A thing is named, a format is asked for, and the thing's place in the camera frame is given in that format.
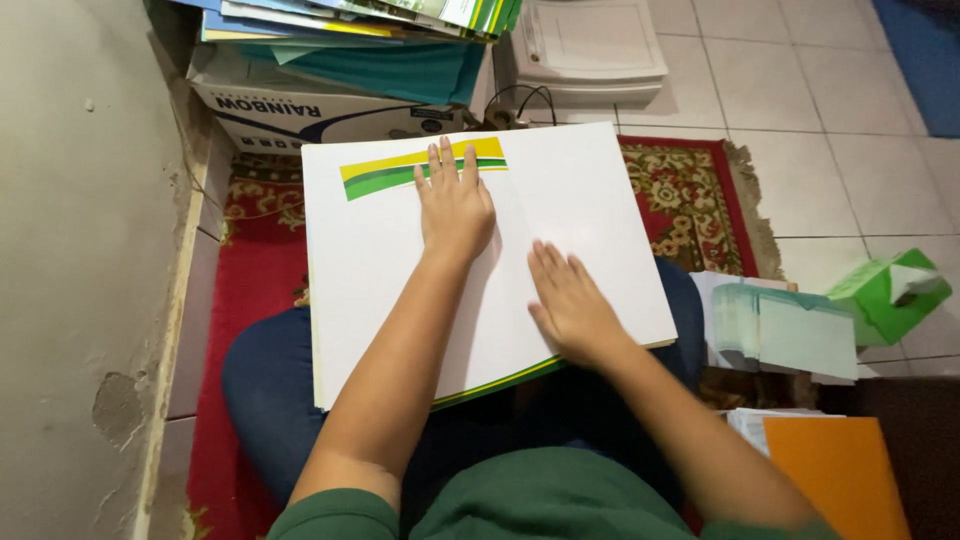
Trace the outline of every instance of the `orange folder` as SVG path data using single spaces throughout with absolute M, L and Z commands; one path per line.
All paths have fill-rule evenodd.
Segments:
M 770 458 L 845 540 L 910 540 L 876 418 L 764 418 Z

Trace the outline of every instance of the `green box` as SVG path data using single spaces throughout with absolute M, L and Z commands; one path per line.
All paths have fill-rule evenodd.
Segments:
M 953 294 L 949 283 L 940 280 L 923 293 L 904 295 L 896 304 L 891 304 L 890 267 L 895 264 L 923 270 L 937 269 L 923 252 L 914 248 L 894 258 L 871 260 L 827 291 L 834 303 L 853 314 L 858 347 L 897 343 Z

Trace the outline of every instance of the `green sleeve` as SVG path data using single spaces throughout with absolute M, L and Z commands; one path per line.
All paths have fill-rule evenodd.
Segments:
M 288 506 L 267 540 L 364 538 L 397 540 L 399 517 L 386 501 L 362 489 L 328 489 Z
M 802 528 L 754 527 L 733 522 L 707 522 L 700 533 L 702 540 L 842 540 L 827 522 L 814 520 Z

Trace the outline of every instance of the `white wall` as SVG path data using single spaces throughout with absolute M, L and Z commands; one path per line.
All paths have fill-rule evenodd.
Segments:
M 180 138 L 140 0 L 4 0 L 0 20 L 0 535 L 125 538 Z

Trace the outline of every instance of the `rug fringe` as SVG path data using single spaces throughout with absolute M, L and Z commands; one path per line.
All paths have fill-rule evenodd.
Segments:
M 740 201 L 740 209 L 743 211 L 744 225 L 747 227 L 750 247 L 756 259 L 756 270 L 765 280 L 785 281 L 781 268 L 780 248 L 774 238 L 774 230 L 770 227 L 770 220 L 760 217 L 757 211 L 762 196 L 760 179 L 750 163 L 750 150 L 746 146 L 737 147 L 728 140 L 724 141 L 723 149 L 727 154 L 733 185 Z

